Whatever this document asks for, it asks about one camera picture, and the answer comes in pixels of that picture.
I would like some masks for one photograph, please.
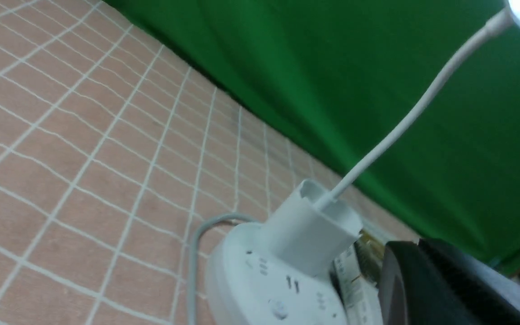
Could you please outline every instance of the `pink tiled surface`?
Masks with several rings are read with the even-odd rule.
[[[0,0],[0,325],[184,325],[190,233],[305,177],[339,179],[103,2]]]

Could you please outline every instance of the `gray cable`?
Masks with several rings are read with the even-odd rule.
[[[232,220],[240,220],[244,222],[258,222],[258,220],[245,214],[222,214],[206,220],[196,229],[190,240],[190,254],[188,260],[188,289],[186,291],[186,314],[188,316],[188,325],[196,325],[196,271],[198,271],[198,243],[200,237],[206,230],[221,222],[231,222]]]

